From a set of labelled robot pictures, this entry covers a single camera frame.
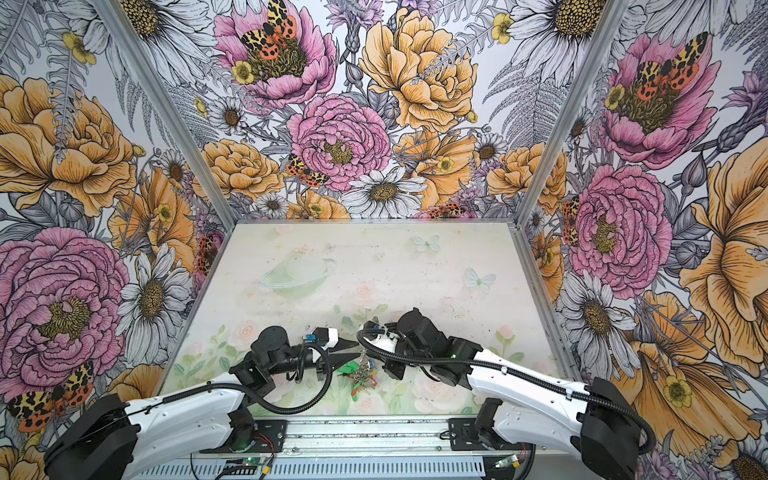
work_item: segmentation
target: floral wallpaper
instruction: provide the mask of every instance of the floral wallpaper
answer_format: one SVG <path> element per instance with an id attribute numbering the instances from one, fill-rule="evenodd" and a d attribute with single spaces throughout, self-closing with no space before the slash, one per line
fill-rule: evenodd
<path id="1" fill-rule="evenodd" d="M 768 478 L 766 31 L 765 0 L 632 2 L 525 223 L 584 381 L 656 431 L 643 480 Z"/>
<path id="2" fill-rule="evenodd" d="M 0 477 L 42 480 L 92 402 L 153 393 L 224 232 L 93 9 L 0 5 Z"/>

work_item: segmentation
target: white daisy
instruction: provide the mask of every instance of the white daisy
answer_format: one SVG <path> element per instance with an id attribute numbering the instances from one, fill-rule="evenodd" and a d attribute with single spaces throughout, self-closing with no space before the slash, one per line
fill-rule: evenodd
<path id="1" fill-rule="evenodd" d="M 83 37 L 85 49 L 107 52 L 114 76 L 122 79 L 125 60 L 93 7 L 94 0 L 59 0 L 59 10 L 69 28 Z M 122 0 L 128 19 L 147 46 L 160 76 L 178 86 L 191 78 L 203 78 L 202 64 L 210 62 L 205 47 L 216 38 L 206 33 L 211 19 L 208 4 L 198 0 Z"/>
<path id="2" fill-rule="evenodd" d="M 511 62 L 527 61 L 525 76 L 541 66 L 542 79 L 554 75 L 555 84 L 562 86 L 584 60 L 606 0 L 512 1 L 514 22 L 507 32 L 518 44 Z M 623 35 L 642 25 L 635 13 L 630 10 L 622 20 Z"/>
<path id="3" fill-rule="evenodd" d="M 395 167 L 385 176 L 378 170 L 350 181 L 352 190 L 341 197 L 351 214 L 361 218 L 408 218 L 422 207 L 423 195 L 412 195 L 427 188 L 424 177 L 404 179 L 405 167 Z"/>
<path id="4" fill-rule="evenodd" d="M 235 97 L 224 97 L 208 104 L 208 121 L 227 135 L 239 134 L 246 127 L 245 109 Z"/>
<path id="5" fill-rule="evenodd" d="M 766 437 L 760 436 L 756 440 L 751 435 L 747 435 L 744 440 L 737 442 L 737 445 L 739 456 L 720 472 L 720 480 L 768 478 L 768 441 Z"/>
<path id="6" fill-rule="evenodd" d="M 190 302 L 190 274 L 176 263 L 176 249 L 163 243 L 154 267 L 144 252 L 137 261 L 138 284 L 120 292 L 122 318 L 115 335 L 125 334 L 125 358 L 132 365 L 162 364 L 168 359 L 169 339 L 175 339 Z"/>
<path id="7" fill-rule="evenodd" d="M 569 272 L 563 280 L 557 316 L 568 331 L 568 341 L 577 345 L 585 369 L 603 379 L 611 375 L 620 379 L 611 361 L 613 353 L 621 370 L 634 378 L 640 359 L 621 334 L 634 329 L 634 317 L 612 308 L 613 299 L 611 286 L 601 285 L 596 276 L 593 278 L 586 270 L 583 278 Z"/>
<path id="8" fill-rule="evenodd" d="M 659 34 L 660 41 L 672 37 L 678 45 L 702 31 L 721 33 L 729 21 L 741 23 L 755 8 L 755 0 L 655 0 L 645 8 L 645 31 Z"/>
<path id="9" fill-rule="evenodd" d="M 475 151 L 483 164 L 495 162 L 507 152 L 507 142 L 499 134 L 481 134 L 475 142 Z"/>
<path id="10" fill-rule="evenodd" d="M 288 200 L 277 192 L 262 195 L 256 200 L 256 209 L 269 218 L 285 218 L 288 213 Z"/>
<path id="11" fill-rule="evenodd" d="M 160 158 L 157 159 L 157 165 L 163 169 L 165 176 L 171 179 L 176 184 L 176 187 L 179 188 L 181 188 L 182 183 L 190 174 L 184 157 L 181 156 L 181 152 L 178 150 L 169 149 L 163 152 Z"/>

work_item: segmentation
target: black cable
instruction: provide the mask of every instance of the black cable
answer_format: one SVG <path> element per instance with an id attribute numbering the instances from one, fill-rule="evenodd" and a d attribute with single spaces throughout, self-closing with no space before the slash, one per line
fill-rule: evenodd
<path id="1" fill-rule="evenodd" d="M 221 471 L 219 475 L 216 475 L 216 478 L 214 480 L 221 480 L 227 475 L 232 475 L 241 470 L 248 470 L 249 472 L 258 472 L 259 470 L 261 470 L 261 468 L 256 465 L 238 465 L 235 467 L 225 468 L 224 470 Z"/>
<path id="2" fill-rule="evenodd" d="M 430 379 L 430 380 L 432 380 L 433 382 L 440 382 L 440 381 L 441 381 L 440 379 L 436 379 L 435 377 L 433 377 L 433 376 L 429 375 L 429 372 L 427 372 L 427 369 L 426 369 L 426 368 L 424 368 L 424 366 L 423 366 L 423 365 L 419 365 L 419 368 L 422 370 L 422 372 L 424 372 L 424 375 L 426 375 L 426 376 L 427 376 L 427 378 L 429 378 L 429 379 Z"/>
<path id="3" fill-rule="evenodd" d="M 192 476 L 194 477 L 194 480 L 200 480 L 197 477 L 197 473 L 194 471 L 194 465 L 192 464 L 192 452 L 190 452 L 190 468 L 192 469 Z"/>
<path id="4" fill-rule="evenodd" d="M 510 366 L 506 366 L 506 365 L 502 365 L 494 362 L 485 362 L 482 360 L 448 359 L 448 358 L 431 358 L 430 359 L 430 358 L 416 358 L 416 357 L 404 356 L 404 355 L 399 355 L 398 353 L 392 353 L 388 350 L 381 349 L 373 345 L 365 337 L 366 334 L 370 334 L 370 333 L 380 334 L 381 332 L 382 332 L 381 329 L 361 329 L 357 332 L 357 341 L 367 351 L 372 352 L 373 354 L 378 355 L 382 358 L 394 360 L 400 363 L 412 363 L 414 365 L 422 365 L 422 366 L 423 365 L 481 366 L 486 369 L 498 370 L 500 372 L 502 371 L 502 368 L 503 368 L 503 369 L 506 369 L 506 372 L 509 375 L 516 376 L 520 379 L 525 380 L 526 382 L 533 383 L 536 386 L 540 386 L 541 388 L 550 390 L 552 392 L 555 392 L 563 396 L 568 393 L 566 389 L 562 386 L 547 382 L 546 380 L 542 380 L 533 375 L 529 375 L 525 372 L 521 372 L 520 370 L 514 369 Z M 646 435 L 645 443 L 640 446 L 637 452 L 639 455 L 645 455 L 646 453 L 654 449 L 654 446 L 656 445 L 656 434 L 654 433 L 653 428 L 651 428 L 648 422 L 646 422 L 645 419 L 640 417 L 634 410 L 626 409 L 621 405 L 617 405 L 613 402 L 602 399 L 600 397 L 591 396 L 582 392 L 573 392 L 571 394 L 571 397 L 575 398 L 576 400 L 581 400 L 583 402 L 589 403 L 591 405 L 596 405 L 604 409 L 613 410 L 619 415 L 622 415 L 632 420 L 633 422 L 637 423 L 637 425 L 640 426 L 640 428 L 645 432 L 645 435 Z"/>
<path id="5" fill-rule="evenodd" d="M 525 455 L 525 465 L 523 465 L 522 472 L 520 472 L 520 476 L 516 478 L 515 480 L 525 480 L 528 477 L 528 474 L 531 473 L 531 468 L 533 468 L 533 459 L 536 456 L 536 445 L 532 443 L 526 443 L 528 445 L 528 449 L 531 451 L 531 453 L 526 453 Z"/>
<path id="6" fill-rule="evenodd" d="M 206 385 L 201 385 L 193 389 L 185 390 L 183 392 L 179 392 L 179 393 L 164 397 L 162 400 L 162 403 L 176 402 L 177 400 L 186 399 L 189 396 L 197 395 L 198 393 L 209 392 L 210 390 L 214 390 L 214 389 L 229 389 L 229 390 L 238 390 L 240 392 L 245 393 L 255 403 L 258 403 L 260 406 L 264 407 L 267 411 L 276 413 L 277 415 L 295 415 L 297 413 L 305 412 L 306 410 L 309 410 L 312 407 L 314 407 L 328 392 L 328 389 L 331 386 L 331 381 L 333 380 L 333 364 L 331 363 L 331 357 L 328 354 L 328 352 L 325 349 L 321 348 L 316 343 L 308 342 L 308 343 L 305 343 L 304 345 L 308 348 L 316 350 L 326 364 L 326 381 L 323 383 L 323 387 L 320 389 L 320 391 L 317 393 L 317 395 L 315 395 L 313 399 L 311 399 L 304 405 L 291 407 L 291 408 L 283 408 L 277 405 L 273 405 L 272 403 L 269 403 L 268 401 L 266 401 L 262 396 L 260 396 L 258 393 L 256 393 L 249 387 L 246 387 L 239 383 L 208 383 Z"/>

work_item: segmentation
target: daisy center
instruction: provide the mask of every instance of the daisy center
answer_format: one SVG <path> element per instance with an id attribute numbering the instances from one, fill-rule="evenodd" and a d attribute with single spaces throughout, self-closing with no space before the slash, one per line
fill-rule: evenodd
<path id="1" fill-rule="evenodd" d="M 251 72 L 255 81 L 267 81 L 270 78 L 280 78 L 292 75 L 301 78 L 306 67 L 306 53 L 299 46 L 296 38 L 285 40 L 285 46 L 280 47 L 280 53 L 273 60 L 264 60 L 261 55 L 251 54 L 248 58 Z"/>
<path id="2" fill-rule="evenodd" d="M 602 254 L 613 251 L 618 239 L 616 238 L 616 224 L 605 221 L 605 215 L 598 218 L 598 231 L 592 236 L 592 242 Z"/>
<path id="3" fill-rule="evenodd" d="M 386 202 L 395 198 L 399 191 L 395 184 L 374 185 L 371 187 L 371 198 L 377 202 Z"/>
<path id="4" fill-rule="evenodd" d="M 232 127 L 236 127 L 240 123 L 240 112 L 237 110 L 227 110 L 224 112 L 224 121 Z"/>
<path id="5" fill-rule="evenodd" d="M 345 165 L 352 161 L 352 149 L 348 148 L 341 140 L 337 140 L 333 145 L 326 142 L 323 150 L 330 154 L 332 164 Z"/>
<path id="6" fill-rule="evenodd" d="M 160 20 L 157 11 L 148 0 L 121 0 L 131 25 L 141 37 L 148 37 L 157 32 Z"/>
<path id="7" fill-rule="evenodd" d="M 731 465 L 742 480 L 768 479 L 768 470 L 752 455 L 742 452 L 736 460 L 733 460 Z"/>
<path id="8" fill-rule="evenodd" d="M 53 340 L 59 333 L 66 333 L 70 339 L 80 338 L 80 332 L 91 321 L 91 309 L 88 304 L 76 296 L 62 303 L 54 303 L 48 306 L 51 312 L 51 320 L 45 325 L 40 325 L 38 331 L 41 335 Z"/>
<path id="9" fill-rule="evenodd" d="M 141 312 L 145 318 L 154 318 L 163 309 L 163 301 L 165 300 L 165 290 L 163 284 L 158 280 L 150 280 L 144 287 L 144 292 L 141 293 L 141 300 L 139 302 L 141 306 Z"/>
<path id="10" fill-rule="evenodd" d="M 574 37 L 591 35 L 605 6 L 605 0 L 563 0 L 559 3 L 554 26 Z"/>
<path id="11" fill-rule="evenodd" d="M 480 160 L 486 161 L 496 155 L 496 148 L 493 145 L 485 145 L 480 149 L 478 155 L 480 155 Z"/>
<path id="12" fill-rule="evenodd" d="M 579 135 L 584 133 L 584 129 L 586 128 L 587 128 L 587 125 L 584 123 L 583 120 L 581 119 L 576 120 L 573 126 L 571 127 L 571 136 L 578 137 Z"/>
<path id="13" fill-rule="evenodd" d="M 177 182 L 181 181 L 181 178 L 184 176 L 184 171 L 179 164 L 171 164 L 168 168 L 168 173 Z"/>
<path id="14" fill-rule="evenodd" d="M 584 317 L 589 328 L 598 335 L 605 335 L 611 329 L 611 319 L 608 318 L 608 313 L 600 303 L 594 300 L 587 300 L 585 303 Z"/>

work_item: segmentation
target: orange peony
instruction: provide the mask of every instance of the orange peony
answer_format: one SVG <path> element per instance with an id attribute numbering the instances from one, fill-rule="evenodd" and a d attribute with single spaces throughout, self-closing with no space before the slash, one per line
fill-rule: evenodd
<path id="1" fill-rule="evenodd" d="M 725 449 L 715 460 L 722 468 L 738 456 L 736 440 L 760 435 L 760 423 L 750 420 L 750 409 L 725 392 L 733 387 L 720 366 L 706 361 L 713 344 L 704 325 L 695 323 L 696 317 L 672 293 L 646 291 L 642 298 L 641 305 L 647 306 L 640 310 L 638 338 L 630 342 L 641 368 L 634 378 L 622 375 L 611 381 L 659 440 L 674 430 L 671 448 L 677 455 L 688 456 L 711 436 L 722 435 Z M 687 333 L 670 319 L 683 322 Z M 747 389 L 739 381 L 737 387 Z"/>
<path id="2" fill-rule="evenodd" d="M 280 165 L 245 142 L 225 139 L 205 144 L 203 158 L 227 198 L 237 192 L 256 200 L 285 187 Z M 197 195 L 205 197 L 197 179 L 193 187 Z"/>
<path id="3" fill-rule="evenodd" d="M 435 30 L 434 22 L 417 10 L 408 14 L 401 8 L 397 25 L 394 33 L 382 22 L 368 30 L 360 67 L 377 83 L 371 90 L 395 95 L 400 103 L 397 123 L 401 127 L 446 132 L 472 109 L 478 66 L 470 64 L 466 55 L 464 61 L 452 62 L 438 74 L 415 80 L 453 43 L 453 35 Z"/>
<path id="4" fill-rule="evenodd" d="M 457 139 L 446 135 L 440 140 L 435 132 L 417 131 L 400 137 L 393 150 L 405 158 L 405 162 L 418 162 L 411 178 L 425 178 L 427 188 L 419 192 L 424 195 L 423 210 L 450 200 L 461 190 L 459 182 L 469 184 L 472 167 L 480 166 L 472 136 Z"/>
<path id="5" fill-rule="evenodd" d="M 26 194 L 17 209 L 36 204 L 46 189 L 67 192 L 96 217 L 136 187 L 134 149 L 98 100 L 78 92 L 74 129 L 57 151 L 51 99 L 60 93 L 40 78 L 22 87 L 0 75 L 0 191 Z"/>
<path id="6" fill-rule="evenodd" d="M 197 242 L 192 225 L 192 210 L 172 188 L 159 168 L 152 170 L 151 180 L 141 178 L 141 194 L 121 195 L 107 225 L 112 233 L 112 246 L 131 253 L 143 250 L 160 252 L 163 243 L 176 247 L 176 260 L 190 272 L 194 268 Z"/>
<path id="7" fill-rule="evenodd" d="M 525 192 L 531 184 L 533 174 L 541 161 L 544 153 L 544 142 L 531 148 L 520 147 L 516 151 L 510 151 L 499 159 L 502 168 L 488 172 L 488 193 L 491 195 L 514 195 L 517 192 Z M 538 204 L 547 212 L 554 215 L 560 202 L 565 196 L 565 167 L 568 159 L 563 151 L 558 155 L 552 173 L 547 177 L 544 190 L 538 198 Z"/>
<path id="8" fill-rule="evenodd" d="M 680 271 L 690 304 L 707 318 L 707 338 L 724 362 L 760 374 L 768 362 L 768 138 L 710 168 L 709 208 L 693 204 L 711 228 L 710 252 Z"/>
<path id="9" fill-rule="evenodd" d="M 560 237 L 549 233 L 546 237 L 542 233 L 533 239 L 533 256 L 538 265 L 538 271 L 544 279 L 544 285 L 549 293 L 549 300 L 554 302 L 560 296 L 563 287 L 563 254 L 560 251 L 562 245 Z"/>

